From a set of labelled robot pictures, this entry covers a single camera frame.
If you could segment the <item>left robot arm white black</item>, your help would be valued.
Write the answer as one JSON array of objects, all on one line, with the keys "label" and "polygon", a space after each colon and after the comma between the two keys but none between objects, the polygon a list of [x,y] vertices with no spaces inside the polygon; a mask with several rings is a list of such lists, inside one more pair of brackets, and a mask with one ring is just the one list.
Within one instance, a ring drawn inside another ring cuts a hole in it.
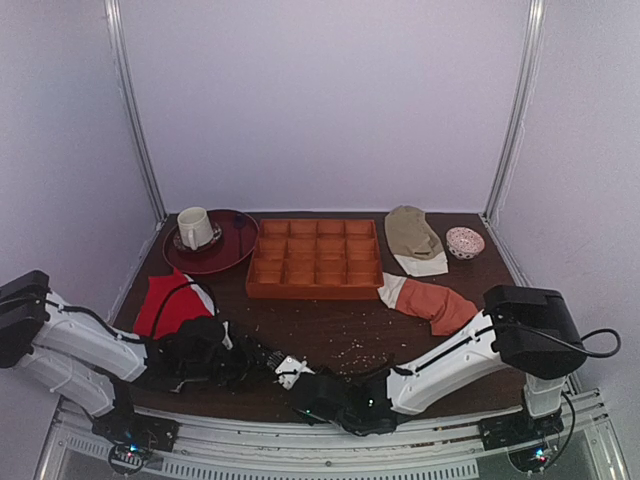
[{"label": "left robot arm white black", "polygon": [[71,305],[40,270],[1,287],[1,366],[21,368],[100,418],[124,407],[129,386],[178,393],[187,384],[234,387],[267,368],[274,350],[219,317],[211,290],[180,272],[150,283],[124,332]]}]

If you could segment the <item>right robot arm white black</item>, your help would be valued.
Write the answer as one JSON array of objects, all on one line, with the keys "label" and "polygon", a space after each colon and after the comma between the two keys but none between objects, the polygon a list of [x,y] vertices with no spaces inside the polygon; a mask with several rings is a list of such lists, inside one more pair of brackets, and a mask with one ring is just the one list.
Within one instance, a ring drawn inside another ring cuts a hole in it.
[{"label": "right robot arm white black", "polygon": [[315,372],[284,354],[272,355],[270,366],[303,419],[360,437],[391,433],[445,396],[508,367],[527,376],[529,416],[555,414],[567,376],[587,359],[564,297],[555,290],[496,286],[484,301],[484,309],[444,343],[359,380]]}]

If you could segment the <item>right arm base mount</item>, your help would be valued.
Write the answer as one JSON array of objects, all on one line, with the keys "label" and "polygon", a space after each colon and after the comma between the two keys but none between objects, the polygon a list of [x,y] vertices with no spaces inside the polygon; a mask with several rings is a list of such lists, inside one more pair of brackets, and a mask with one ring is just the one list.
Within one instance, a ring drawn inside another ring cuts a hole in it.
[{"label": "right arm base mount", "polygon": [[505,449],[511,465],[522,473],[542,473],[561,451],[561,409],[537,419],[523,409],[484,418],[478,428],[484,450]]}]

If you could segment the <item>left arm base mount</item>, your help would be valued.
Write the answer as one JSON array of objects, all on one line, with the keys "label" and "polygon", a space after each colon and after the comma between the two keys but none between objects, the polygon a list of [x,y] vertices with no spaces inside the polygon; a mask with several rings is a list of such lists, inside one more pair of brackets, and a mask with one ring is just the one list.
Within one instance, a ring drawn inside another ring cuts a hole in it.
[{"label": "left arm base mount", "polygon": [[157,452],[173,451],[179,423],[166,418],[113,410],[90,416],[92,433],[110,442],[107,463],[117,474],[140,472]]}]

